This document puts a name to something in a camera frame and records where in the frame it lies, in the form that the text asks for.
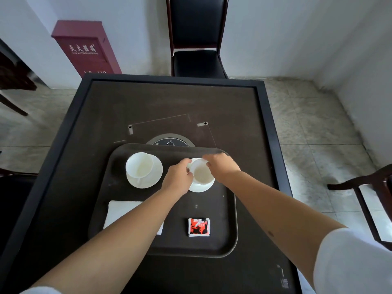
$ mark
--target white napkin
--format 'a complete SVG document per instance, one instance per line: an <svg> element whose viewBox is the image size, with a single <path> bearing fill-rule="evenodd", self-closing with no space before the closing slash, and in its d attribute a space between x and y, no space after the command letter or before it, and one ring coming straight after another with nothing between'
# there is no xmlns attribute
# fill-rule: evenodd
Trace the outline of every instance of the white napkin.
<svg viewBox="0 0 392 294"><path fill-rule="evenodd" d="M114 221L121 218L124 214L133 210L136 206L138 206L142 201L115 201L112 200L109 202L109 209L107 211L106 220L104 229L112 224ZM159 228L157 235L162 234L162 230L164 228L164 224Z"/></svg>

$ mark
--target red packet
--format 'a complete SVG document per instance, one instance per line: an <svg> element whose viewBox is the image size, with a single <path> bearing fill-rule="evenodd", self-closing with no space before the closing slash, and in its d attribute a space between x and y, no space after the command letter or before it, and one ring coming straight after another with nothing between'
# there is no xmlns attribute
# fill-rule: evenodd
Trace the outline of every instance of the red packet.
<svg viewBox="0 0 392 294"><path fill-rule="evenodd" d="M210 236L210 219L188 219L188 235Z"/></svg>

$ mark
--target circular hot plate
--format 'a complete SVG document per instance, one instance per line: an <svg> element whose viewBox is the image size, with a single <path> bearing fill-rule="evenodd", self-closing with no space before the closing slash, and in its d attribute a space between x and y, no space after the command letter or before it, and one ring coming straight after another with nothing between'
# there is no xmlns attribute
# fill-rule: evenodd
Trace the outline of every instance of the circular hot plate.
<svg viewBox="0 0 392 294"><path fill-rule="evenodd" d="M174 134L174 133L167 133L158 135L152 138L147 144L156 144L156 145L172 145L177 147L195 147L192 141L188 138Z"/></svg>

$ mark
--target person's left hand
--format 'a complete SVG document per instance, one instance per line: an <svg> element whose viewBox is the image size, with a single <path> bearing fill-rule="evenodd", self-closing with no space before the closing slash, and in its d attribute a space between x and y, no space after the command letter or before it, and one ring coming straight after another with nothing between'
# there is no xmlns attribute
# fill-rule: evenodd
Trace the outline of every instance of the person's left hand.
<svg viewBox="0 0 392 294"><path fill-rule="evenodd" d="M188 172L188 163L191 163L191 159L183 159L178 164L170 166L164 181L162 182L162 189L168 191L171 194L175 194L179 197L188 192L189 187L193 181L193 174Z"/></svg>

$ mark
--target hand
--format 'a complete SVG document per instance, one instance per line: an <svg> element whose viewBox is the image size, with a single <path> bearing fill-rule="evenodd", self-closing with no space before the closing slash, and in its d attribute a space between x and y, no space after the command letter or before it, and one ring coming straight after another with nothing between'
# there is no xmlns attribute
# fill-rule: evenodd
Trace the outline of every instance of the hand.
<svg viewBox="0 0 392 294"><path fill-rule="evenodd" d="M237 163L225 153L204 155L203 159L208 161L206 165L213 177L223 184L225 184L225 179L229 174L241 171Z"/></svg>
<svg viewBox="0 0 392 294"><path fill-rule="evenodd" d="M193 174L187 169L188 163L191 162L191 159L186 158L178 164L170 166L162 182L161 190L168 191L179 197L188 192L193 181Z"/></svg>

